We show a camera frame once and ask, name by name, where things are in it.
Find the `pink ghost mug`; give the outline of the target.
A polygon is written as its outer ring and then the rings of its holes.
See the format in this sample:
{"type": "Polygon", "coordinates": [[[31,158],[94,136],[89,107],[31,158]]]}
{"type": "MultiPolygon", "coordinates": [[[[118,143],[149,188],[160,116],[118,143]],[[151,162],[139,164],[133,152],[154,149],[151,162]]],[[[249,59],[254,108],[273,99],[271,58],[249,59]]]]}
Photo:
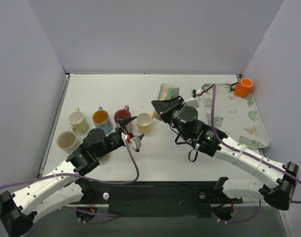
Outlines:
{"type": "MultiPolygon", "coordinates": [[[[131,113],[129,112],[129,106],[125,105],[123,109],[118,110],[115,114],[114,114],[114,121],[117,127],[120,127],[120,123],[119,120],[120,119],[128,119],[131,117],[131,113]]],[[[133,123],[130,122],[126,125],[126,129],[128,132],[132,132],[133,131],[133,123]]]]}

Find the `yellow mug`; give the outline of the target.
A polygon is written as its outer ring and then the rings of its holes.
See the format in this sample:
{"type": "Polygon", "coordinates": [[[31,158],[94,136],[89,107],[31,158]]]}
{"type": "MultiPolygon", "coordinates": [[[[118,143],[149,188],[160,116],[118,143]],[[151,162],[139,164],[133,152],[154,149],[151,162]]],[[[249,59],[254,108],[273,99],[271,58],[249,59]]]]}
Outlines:
{"type": "Polygon", "coordinates": [[[137,116],[136,124],[138,127],[138,130],[145,134],[149,133],[152,129],[152,121],[154,119],[154,113],[141,113],[137,116]]]}

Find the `blue butterfly mug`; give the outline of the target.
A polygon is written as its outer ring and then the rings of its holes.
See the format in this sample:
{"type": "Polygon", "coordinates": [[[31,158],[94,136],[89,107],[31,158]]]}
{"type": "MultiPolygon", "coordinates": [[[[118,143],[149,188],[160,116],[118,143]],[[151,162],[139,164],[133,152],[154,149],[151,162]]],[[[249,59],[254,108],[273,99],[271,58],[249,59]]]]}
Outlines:
{"type": "Polygon", "coordinates": [[[105,134],[111,133],[113,125],[108,112],[105,111],[103,107],[99,107],[99,109],[93,114],[92,120],[96,128],[102,129],[105,134]]]}

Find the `light green mug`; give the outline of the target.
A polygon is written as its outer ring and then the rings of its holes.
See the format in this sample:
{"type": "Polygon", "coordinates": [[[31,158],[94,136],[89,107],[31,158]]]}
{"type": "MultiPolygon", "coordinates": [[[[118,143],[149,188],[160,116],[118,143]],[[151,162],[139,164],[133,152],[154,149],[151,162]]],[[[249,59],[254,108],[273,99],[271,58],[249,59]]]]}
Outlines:
{"type": "Polygon", "coordinates": [[[80,133],[86,132],[89,128],[86,117],[79,108],[76,108],[75,111],[69,114],[68,122],[80,133]]]}

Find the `cream floral mug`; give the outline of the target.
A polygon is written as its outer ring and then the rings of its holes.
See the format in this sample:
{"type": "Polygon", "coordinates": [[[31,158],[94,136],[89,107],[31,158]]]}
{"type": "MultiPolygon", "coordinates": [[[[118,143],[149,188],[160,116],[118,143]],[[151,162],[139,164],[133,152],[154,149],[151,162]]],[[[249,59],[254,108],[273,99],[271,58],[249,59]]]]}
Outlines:
{"type": "Polygon", "coordinates": [[[80,142],[76,134],[76,128],[70,126],[67,131],[62,132],[58,136],[56,144],[65,153],[71,155],[80,146],[80,142]]]}

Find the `orange mug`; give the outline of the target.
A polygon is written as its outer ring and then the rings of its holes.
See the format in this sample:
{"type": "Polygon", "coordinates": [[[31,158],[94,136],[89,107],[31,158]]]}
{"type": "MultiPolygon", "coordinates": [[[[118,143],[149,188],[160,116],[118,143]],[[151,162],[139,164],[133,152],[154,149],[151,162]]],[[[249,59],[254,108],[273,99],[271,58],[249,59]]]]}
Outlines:
{"type": "Polygon", "coordinates": [[[251,79],[242,78],[239,82],[232,84],[230,90],[234,91],[236,96],[245,98],[251,93],[253,86],[254,83],[251,79]]]}

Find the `white coral pattern mug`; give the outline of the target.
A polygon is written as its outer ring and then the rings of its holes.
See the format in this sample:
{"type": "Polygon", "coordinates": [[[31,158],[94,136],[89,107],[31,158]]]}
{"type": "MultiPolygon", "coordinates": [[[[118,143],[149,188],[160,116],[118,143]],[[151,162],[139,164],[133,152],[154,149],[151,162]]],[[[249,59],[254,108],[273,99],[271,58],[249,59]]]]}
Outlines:
{"type": "Polygon", "coordinates": [[[174,84],[169,84],[169,83],[162,83],[157,99],[160,101],[174,99],[177,96],[179,96],[179,93],[180,93],[179,86],[174,84]]]}

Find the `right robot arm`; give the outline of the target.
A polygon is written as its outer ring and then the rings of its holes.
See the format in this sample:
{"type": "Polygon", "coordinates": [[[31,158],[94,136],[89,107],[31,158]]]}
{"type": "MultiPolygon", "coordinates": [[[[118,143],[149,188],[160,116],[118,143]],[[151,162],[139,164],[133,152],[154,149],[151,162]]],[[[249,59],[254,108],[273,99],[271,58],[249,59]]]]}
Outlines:
{"type": "Polygon", "coordinates": [[[253,180],[221,178],[221,185],[213,189],[215,200],[256,198],[274,208],[289,209],[297,186],[297,164],[270,160],[237,143],[224,132],[200,121],[197,109],[186,105],[181,96],[151,103],[161,120],[177,130],[182,145],[190,145],[196,153],[227,161],[254,176],[253,180]]]}

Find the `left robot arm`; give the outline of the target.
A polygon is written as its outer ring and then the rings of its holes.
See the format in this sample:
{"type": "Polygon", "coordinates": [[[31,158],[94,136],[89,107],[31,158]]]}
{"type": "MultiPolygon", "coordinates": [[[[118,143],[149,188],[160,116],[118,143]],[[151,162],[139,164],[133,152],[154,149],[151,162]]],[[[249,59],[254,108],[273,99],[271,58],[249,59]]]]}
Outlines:
{"type": "Polygon", "coordinates": [[[10,237],[25,234],[42,214],[54,211],[65,204],[81,201],[89,203],[94,191],[88,186],[80,186],[79,180],[100,163],[99,158],[125,147],[130,153],[138,152],[143,135],[133,135],[126,125],[136,117],[122,119],[115,132],[106,135],[104,130],[94,128],[83,139],[83,143],[61,164],[47,175],[31,181],[15,192],[2,186],[0,194],[0,220],[10,237]]]}

